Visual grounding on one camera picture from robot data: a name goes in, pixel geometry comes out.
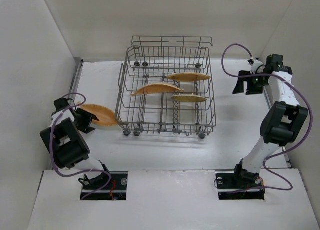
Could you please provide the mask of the fish-shaped wicker plate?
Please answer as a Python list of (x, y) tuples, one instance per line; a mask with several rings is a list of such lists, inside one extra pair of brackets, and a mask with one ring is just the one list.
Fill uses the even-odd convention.
[(98, 120), (92, 121), (95, 125), (101, 127), (112, 127), (118, 125), (118, 122), (115, 118), (115, 113), (105, 106), (97, 104), (83, 104), (80, 106), (80, 108), (98, 118)]
[(176, 87), (174, 85), (160, 82), (160, 83), (151, 83), (144, 85), (136, 92), (132, 93), (131, 96), (137, 95), (148, 95), (148, 94), (162, 94), (162, 93), (174, 93), (174, 92), (184, 92), (183, 89)]

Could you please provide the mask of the square orange wicker plate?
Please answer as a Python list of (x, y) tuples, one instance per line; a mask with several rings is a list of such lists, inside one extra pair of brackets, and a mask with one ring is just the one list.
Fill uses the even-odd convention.
[(209, 75), (196, 72), (175, 73), (168, 75), (166, 78), (177, 82), (198, 82), (211, 79)]

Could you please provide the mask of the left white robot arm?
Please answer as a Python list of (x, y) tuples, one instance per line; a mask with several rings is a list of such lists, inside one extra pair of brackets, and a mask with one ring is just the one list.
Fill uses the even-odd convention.
[(89, 134), (95, 130), (91, 127), (93, 120), (100, 119), (84, 109), (80, 104), (70, 105), (69, 99), (63, 96), (54, 101), (55, 112), (51, 115), (51, 125), (40, 132), (40, 137), (46, 146), (54, 171), (63, 178), (71, 178), (83, 174), (78, 181), (84, 187), (91, 187), (94, 190), (107, 187), (112, 176), (105, 164), (97, 168), (92, 166), (89, 169), (76, 173), (62, 173), (62, 169), (72, 169), (77, 164), (88, 161), (91, 153), (81, 133)]

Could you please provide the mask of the round yellow-green wicker plate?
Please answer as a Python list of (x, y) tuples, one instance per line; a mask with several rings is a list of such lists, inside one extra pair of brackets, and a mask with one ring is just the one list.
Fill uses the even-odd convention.
[(183, 103), (202, 103), (206, 102), (207, 99), (205, 97), (199, 95), (192, 95), (192, 94), (178, 94), (172, 96), (172, 99), (177, 102)]

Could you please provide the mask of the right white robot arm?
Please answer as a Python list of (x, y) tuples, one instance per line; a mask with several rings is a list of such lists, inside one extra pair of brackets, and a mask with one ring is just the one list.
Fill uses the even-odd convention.
[(302, 107), (292, 85), (292, 69), (283, 64), (283, 56), (272, 54), (266, 63), (250, 59), (250, 71), (240, 71), (233, 94), (262, 94), (265, 86), (271, 88), (274, 103), (260, 126), (260, 138), (253, 150), (234, 169), (237, 182), (254, 183), (260, 176), (264, 162), (279, 148), (293, 143), (308, 115)]

